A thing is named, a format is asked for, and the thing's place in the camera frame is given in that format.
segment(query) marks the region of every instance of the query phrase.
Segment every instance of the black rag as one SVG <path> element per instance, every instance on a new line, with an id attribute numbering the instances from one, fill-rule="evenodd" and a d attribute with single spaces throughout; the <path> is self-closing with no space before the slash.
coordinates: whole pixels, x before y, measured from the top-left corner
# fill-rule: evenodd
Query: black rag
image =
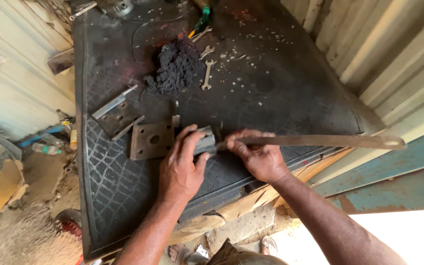
<path id="1" fill-rule="evenodd" d="M 191 39 L 173 39 L 163 45 L 158 55 L 160 68 L 144 80 L 148 92 L 174 92 L 189 87 L 194 76 L 203 67 L 199 63 L 199 51 Z"/>

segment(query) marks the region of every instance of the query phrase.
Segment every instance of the forearm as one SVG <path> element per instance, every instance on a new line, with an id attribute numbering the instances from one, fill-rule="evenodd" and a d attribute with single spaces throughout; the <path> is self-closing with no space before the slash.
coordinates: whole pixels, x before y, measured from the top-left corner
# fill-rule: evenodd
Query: forearm
<path id="1" fill-rule="evenodd" d="M 403 259 L 289 172 L 271 184 L 295 211 L 330 264 L 404 264 Z"/>
<path id="2" fill-rule="evenodd" d="M 116 265 L 157 265 L 185 200 L 157 199 L 119 254 Z"/>

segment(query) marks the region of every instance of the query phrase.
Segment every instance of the metal bracket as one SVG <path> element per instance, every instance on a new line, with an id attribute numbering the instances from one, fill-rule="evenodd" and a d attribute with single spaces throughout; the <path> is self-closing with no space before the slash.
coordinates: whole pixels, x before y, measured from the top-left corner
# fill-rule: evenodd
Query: metal bracket
<path id="1" fill-rule="evenodd" d="M 134 125 L 130 159 L 145 160 L 164 157 L 173 147 L 174 126 L 172 120 Z"/>
<path id="2" fill-rule="evenodd" d="M 130 127 L 144 118 L 125 98 L 136 87 L 137 85 L 122 92 L 92 115 L 113 141 L 121 138 Z"/>

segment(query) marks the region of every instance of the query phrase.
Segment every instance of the workbench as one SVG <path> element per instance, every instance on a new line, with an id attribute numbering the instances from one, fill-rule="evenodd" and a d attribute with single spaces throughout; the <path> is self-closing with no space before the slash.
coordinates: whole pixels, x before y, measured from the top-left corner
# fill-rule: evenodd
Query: workbench
<path id="1" fill-rule="evenodd" d="M 73 1 L 72 7 L 82 3 Z M 129 159 L 132 134 L 109 139 L 91 116 L 127 88 L 143 123 L 171 119 L 179 102 L 181 127 L 196 123 L 276 134 L 359 134 L 361 118 L 324 57 L 278 0 L 212 1 L 213 30 L 196 42 L 215 51 L 209 84 L 205 67 L 177 93 L 143 93 L 153 54 L 175 36 L 187 36 L 200 11 L 192 2 L 143 1 L 124 19 L 92 9 L 73 22 L 79 181 L 83 252 L 87 260 L 119 250 L 154 202 L 161 159 Z M 282 147 L 292 170 L 334 152 L 334 147 Z M 180 223 L 221 208 L 261 187 L 235 155 L 207 162 L 204 182 Z"/>

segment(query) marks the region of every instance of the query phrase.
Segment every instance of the corrugated metal sheet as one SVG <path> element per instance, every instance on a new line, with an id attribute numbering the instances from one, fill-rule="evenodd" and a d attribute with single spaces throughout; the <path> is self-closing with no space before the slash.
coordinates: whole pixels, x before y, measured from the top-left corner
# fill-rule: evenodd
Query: corrugated metal sheet
<path id="1" fill-rule="evenodd" d="M 424 135 L 424 0 L 281 0 L 353 91 L 406 142 Z M 388 151 L 360 148 L 310 180 L 319 185 Z"/>
<path id="2" fill-rule="evenodd" d="M 7 60 L 0 69 L 0 128 L 13 140 L 58 123 L 58 108 L 75 112 L 74 85 L 59 85 L 73 76 L 55 77 L 45 63 L 73 42 L 46 21 L 36 2 L 0 0 L 0 55 Z"/>

